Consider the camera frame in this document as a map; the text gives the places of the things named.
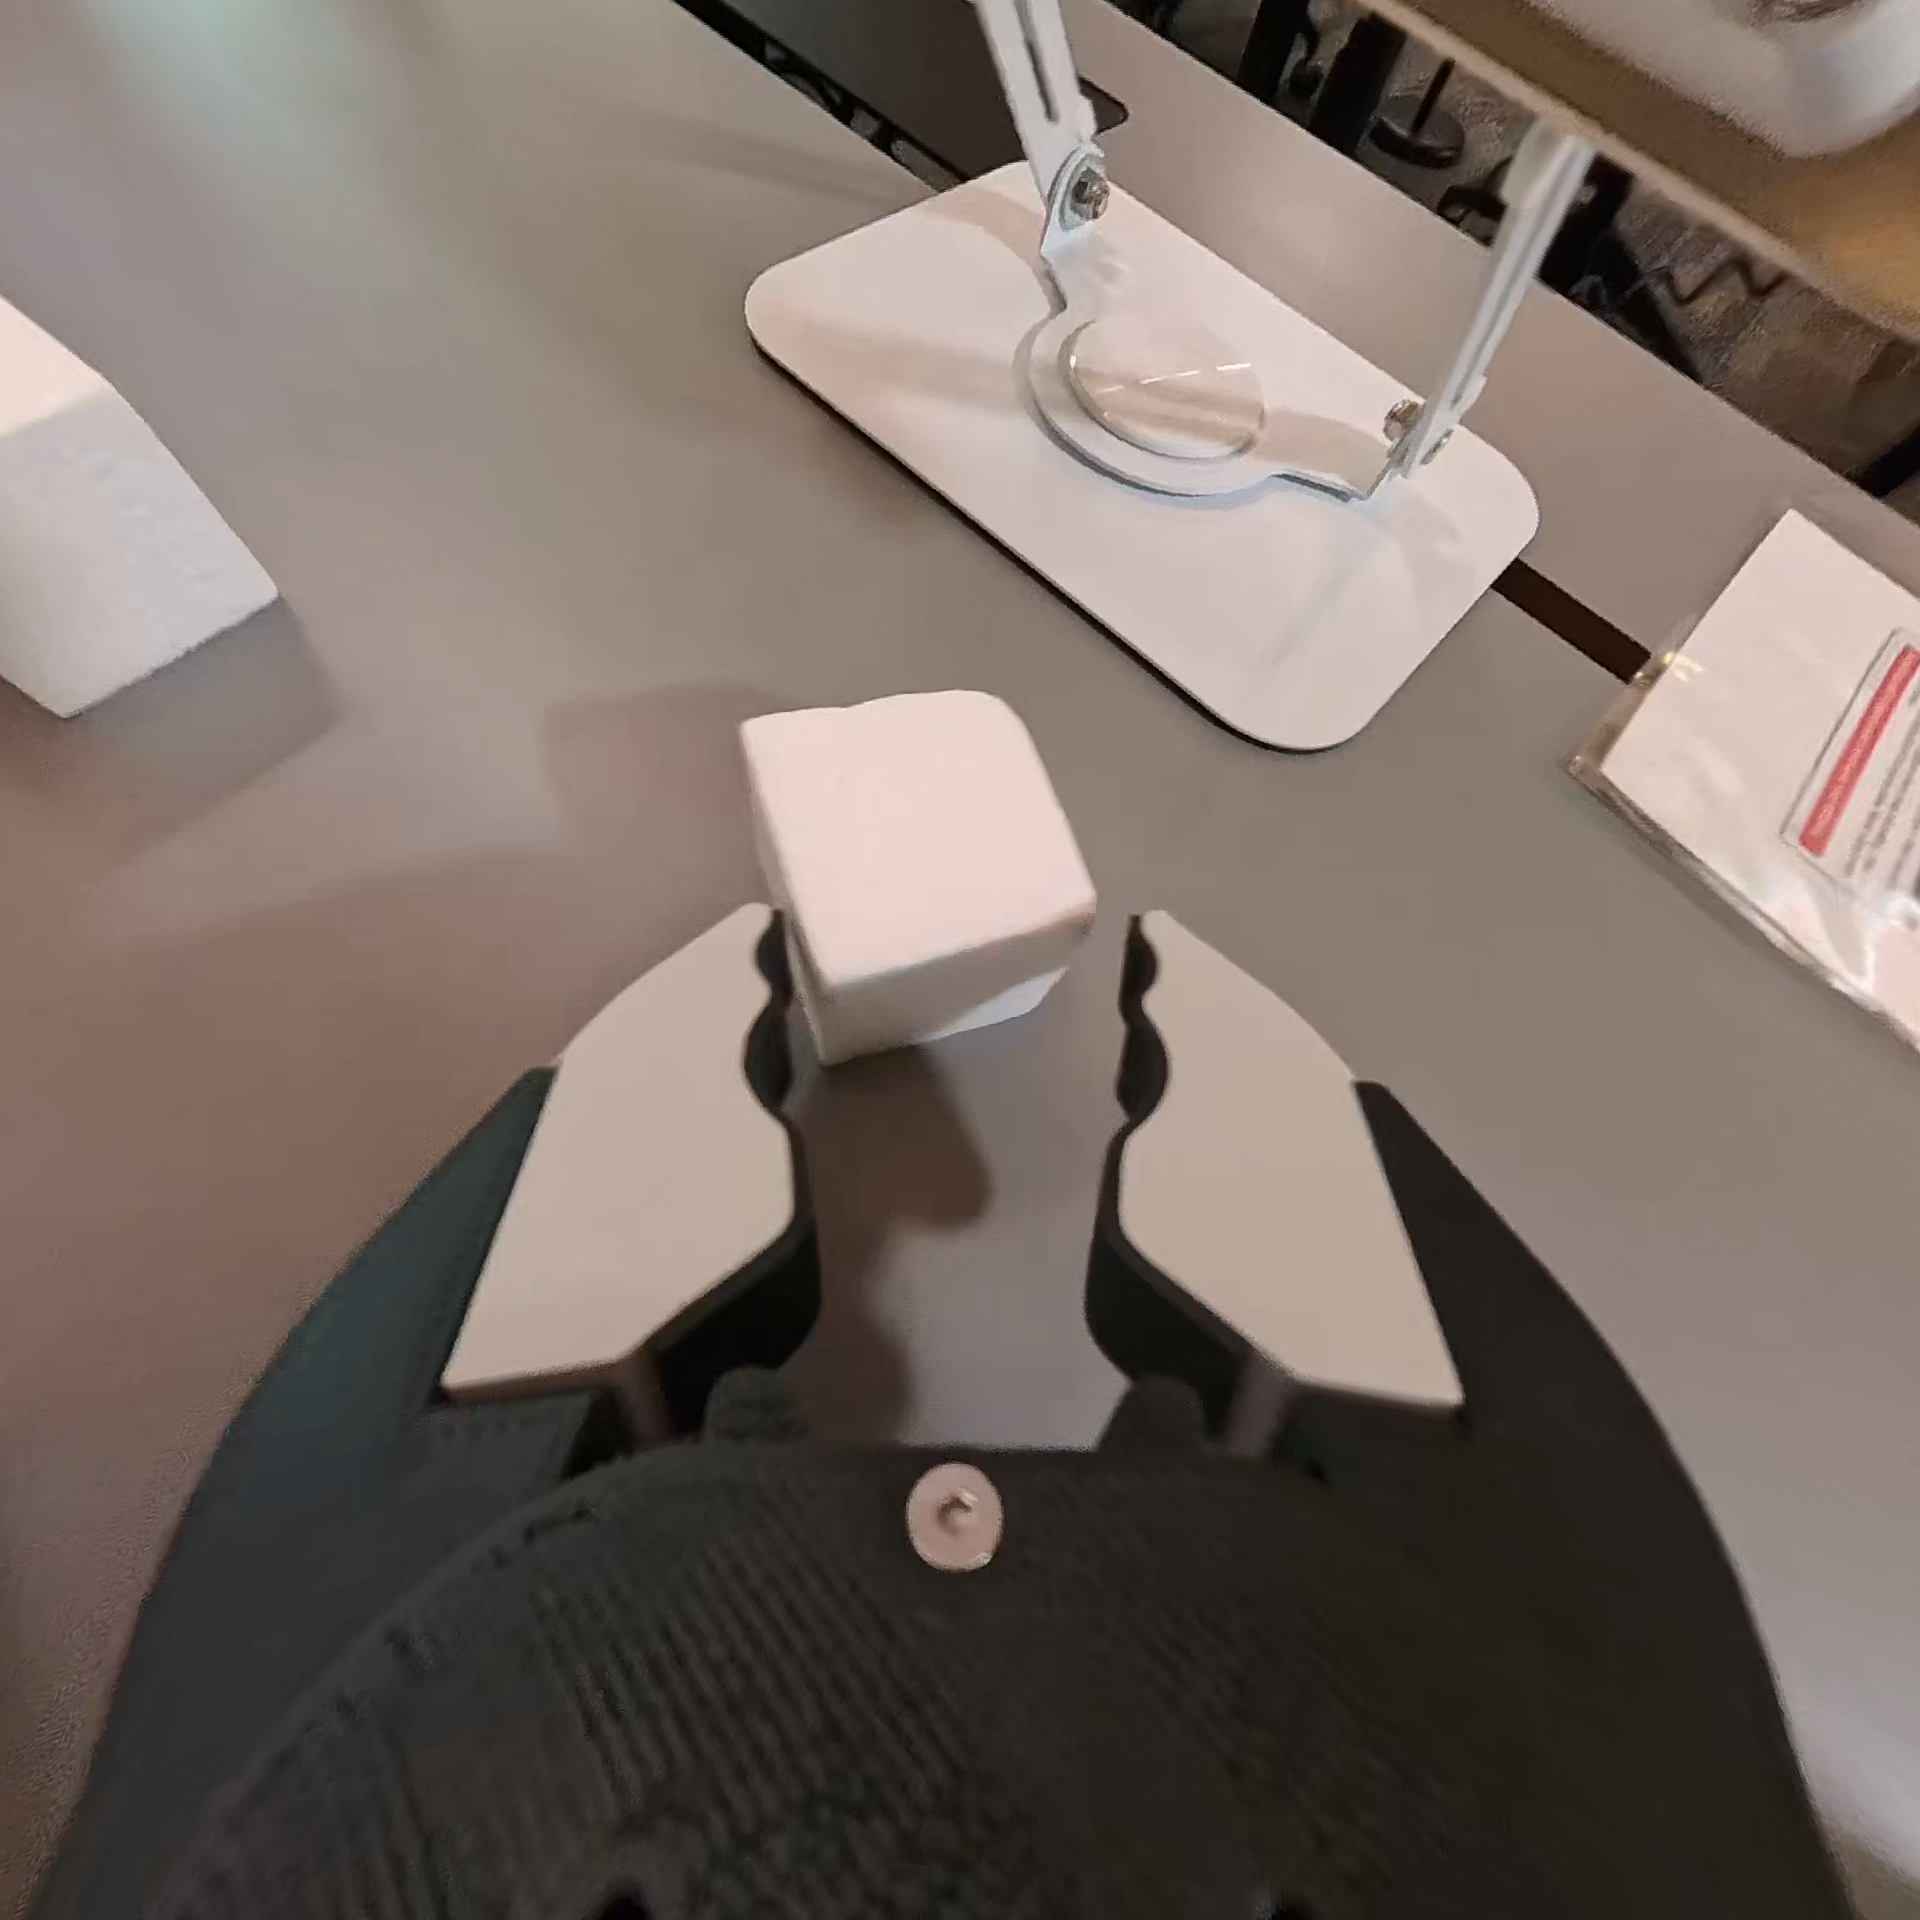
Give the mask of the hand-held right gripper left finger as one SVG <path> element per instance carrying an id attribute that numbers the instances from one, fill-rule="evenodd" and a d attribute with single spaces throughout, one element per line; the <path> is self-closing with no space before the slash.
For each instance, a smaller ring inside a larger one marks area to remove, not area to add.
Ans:
<path id="1" fill-rule="evenodd" d="M 786 1114 L 785 927 L 746 903 L 564 1045 L 442 1370 L 454 1403 L 604 1391 L 644 1441 L 806 1339 L 822 1258 Z"/>

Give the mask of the grey table with dark edge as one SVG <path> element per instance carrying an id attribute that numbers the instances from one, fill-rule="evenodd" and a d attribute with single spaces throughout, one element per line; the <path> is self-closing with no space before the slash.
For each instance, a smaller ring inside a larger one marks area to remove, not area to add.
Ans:
<path id="1" fill-rule="evenodd" d="M 1116 8 L 1062 13 L 1075 59 L 1127 106 L 1116 183 L 1423 393 L 1483 249 Z M 1667 648 L 1789 509 L 1918 587 L 1911 522 L 1542 287 L 1468 426 L 1535 491 L 1524 563 L 1639 645 Z"/>

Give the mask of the black chair base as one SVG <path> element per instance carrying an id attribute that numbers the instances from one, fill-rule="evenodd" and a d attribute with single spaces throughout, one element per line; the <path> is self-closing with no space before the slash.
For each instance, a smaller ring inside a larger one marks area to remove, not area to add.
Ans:
<path id="1" fill-rule="evenodd" d="M 1308 103 L 1308 130 L 1338 153 L 1381 156 L 1423 172 L 1447 172 L 1465 153 L 1465 128 L 1447 108 L 1457 74 L 1437 55 L 1422 89 L 1390 91 L 1410 34 L 1393 18 L 1362 9 L 1330 55 L 1313 20 L 1313 2 L 1260 2 L 1234 80 L 1273 106 L 1283 95 Z"/>

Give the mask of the wooden board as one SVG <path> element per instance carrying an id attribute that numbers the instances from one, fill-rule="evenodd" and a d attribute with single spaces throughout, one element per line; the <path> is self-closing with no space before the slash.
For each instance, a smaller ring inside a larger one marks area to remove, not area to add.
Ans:
<path id="1" fill-rule="evenodd" d="M 1373 12 L 1582 133 L 1747 252 L 1887 332 L 1918 336 L 1918 108 L 1822 157 L 1789 157 L 1575 36 L 1541 2 L 1381 2 Z"/>

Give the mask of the paper sheet in plastic sleeve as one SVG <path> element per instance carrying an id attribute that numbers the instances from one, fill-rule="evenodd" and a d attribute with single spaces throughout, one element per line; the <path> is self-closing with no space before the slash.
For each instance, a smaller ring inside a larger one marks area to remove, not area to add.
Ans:
<path id="1" fill-rule="evenodd" d="M 1569 772 L 1918 1045 L 1918 601 L 1783 515 Z"/>

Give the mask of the white foam cube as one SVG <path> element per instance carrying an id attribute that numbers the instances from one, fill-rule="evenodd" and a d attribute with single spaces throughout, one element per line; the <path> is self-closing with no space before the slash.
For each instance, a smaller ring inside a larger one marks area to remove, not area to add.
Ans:
<path id="1" fill-rule="evenodd" d="M 1023 721 L 971 689 L 738 725 L 762 875 L 836 1068 L 1031 1015 L 1097 889 Z"/>
<path id="2" fill-rule="evenodd" d="M 69 721 L 276 600 L 122 391 L 2 304 L 2 681 Z"/>

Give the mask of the white metal stand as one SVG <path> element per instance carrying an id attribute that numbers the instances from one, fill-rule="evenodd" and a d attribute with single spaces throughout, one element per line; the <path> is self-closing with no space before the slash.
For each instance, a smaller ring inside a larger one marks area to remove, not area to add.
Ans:
<path id="1" fill-rule="evenodd" d="M 1594 144 L 1529 127 L 1420 399 L 1114 183 L 1061 5 L 977 16 L 1023 168 L 756 277 L 756 347 L 1227 731 L 1343 745 L 1539 530 L 1461 420 Z"/>

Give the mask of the grey desk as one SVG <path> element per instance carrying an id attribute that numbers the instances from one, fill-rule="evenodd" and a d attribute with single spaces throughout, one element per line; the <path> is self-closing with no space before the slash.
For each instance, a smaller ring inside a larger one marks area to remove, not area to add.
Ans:
<path id="1" fill-rule="evenodd" d="M 1490 597 L 1349 747 L 1227 736 L 753 345 L 908 176 L 673 5 L 5 5 L 5 298 L 278 603 L 5 700 L 5 1916 L 229 1420 L 525 1068 L 759 891 L 737 728 L 980 689 L 1095 875 L 1003 1028 L 814 1084 L 862 1443 L 1075 1447 L 1125 921 L 1393 1088 L 1609 1339 L 1916 1916 L 1916 1056 L 1569 777 L 1620 685 Z"/>

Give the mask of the white rounded object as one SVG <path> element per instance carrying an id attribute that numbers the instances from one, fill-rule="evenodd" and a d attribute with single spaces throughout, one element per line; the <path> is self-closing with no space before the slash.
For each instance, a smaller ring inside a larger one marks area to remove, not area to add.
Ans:
<path id="1" fill-rule="evenodd" d="M 1916 2 L 1541 2 L 1541 12 L 1789 157 L 1846 153 L 1918 108 Z"/>

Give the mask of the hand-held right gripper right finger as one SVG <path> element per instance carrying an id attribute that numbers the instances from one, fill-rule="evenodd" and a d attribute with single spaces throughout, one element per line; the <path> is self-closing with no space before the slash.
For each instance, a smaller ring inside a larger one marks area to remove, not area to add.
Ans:
<path id="1" fill-rule="evenodd" d="M 1086 1290 L 1105 1359 L 1190 1393 L 1234 1455 L 1308 1401 L 1451 1423 L 1465 1391 L 1354 1071 L 1166 911 L 1127 928 L 1119 1026 Z"/>

